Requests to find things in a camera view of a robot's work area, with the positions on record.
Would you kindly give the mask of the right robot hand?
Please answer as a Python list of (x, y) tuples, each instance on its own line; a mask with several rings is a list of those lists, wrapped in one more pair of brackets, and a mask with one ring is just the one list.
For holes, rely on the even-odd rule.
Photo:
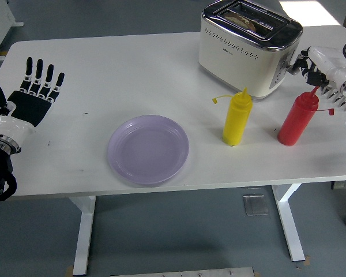
[(300, 52), (294, 64), (288, 67), (288, 72), (301, 73), (309, 85), (331, 85), (346, 92), (346, 58), (339, 49), (309, 47)]

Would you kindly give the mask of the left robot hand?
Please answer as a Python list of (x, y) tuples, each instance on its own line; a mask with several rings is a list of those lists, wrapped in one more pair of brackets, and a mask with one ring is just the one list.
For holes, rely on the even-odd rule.
[(33, 133), (49, 112), (59, 95), (65, 74), (60, 73), (52, 85), (54, 65), (43, 73), (43, 60), (33, 66), (27, 58), (25, 77), (20, 88), (6, 98), (0, 87), (0, 137), (7, 137), (21, 145), (27, 135)]

